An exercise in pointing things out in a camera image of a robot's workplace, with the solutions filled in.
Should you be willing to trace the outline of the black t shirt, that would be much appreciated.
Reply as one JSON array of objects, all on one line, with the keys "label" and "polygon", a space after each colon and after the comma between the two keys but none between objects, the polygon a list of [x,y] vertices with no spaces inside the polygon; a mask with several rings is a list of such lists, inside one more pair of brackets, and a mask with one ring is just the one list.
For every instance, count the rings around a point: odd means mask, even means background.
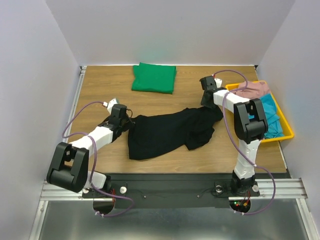
[{"label": "black t shirt", "polygon": [[217,108],[185,108],[182,111],[133,119],[128,133],[128,156],[142,161],[167,154],[181,146],[191,151],[207,144],[215,131],[214,124],[223,119]]}]

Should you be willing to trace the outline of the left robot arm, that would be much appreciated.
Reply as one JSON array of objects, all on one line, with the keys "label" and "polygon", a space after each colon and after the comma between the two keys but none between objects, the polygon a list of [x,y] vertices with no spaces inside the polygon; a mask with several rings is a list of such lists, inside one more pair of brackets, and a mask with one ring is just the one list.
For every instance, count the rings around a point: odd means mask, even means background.
[{"label": "left robot arm", "polygon": [[109,112],[110,116],[92,132],[83,133],[83,137],[76,141],[60,142],[56,146],[46,176],[49,184],[75,193],[90,186],[90,156],[134,126],[127,114],[127,106],[116,103]]}]

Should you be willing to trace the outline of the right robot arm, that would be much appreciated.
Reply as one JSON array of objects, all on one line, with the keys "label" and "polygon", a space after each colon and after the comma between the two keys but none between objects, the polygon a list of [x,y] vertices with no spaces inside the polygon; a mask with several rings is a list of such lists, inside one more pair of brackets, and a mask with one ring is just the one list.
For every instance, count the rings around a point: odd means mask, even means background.
[{"label": "right robot arm", "polygon": [[228,110],[233,113],[234,132],[238,143],[232,144],[238,151],[237,162],[232,172],[230,189],[235,195],[242,195],[255,185],[256,156],[259,145],[268,130],[267,118],[262,101],[238,96],[224,87],[222,81],[212,75],[201,78],[204,107]]}]

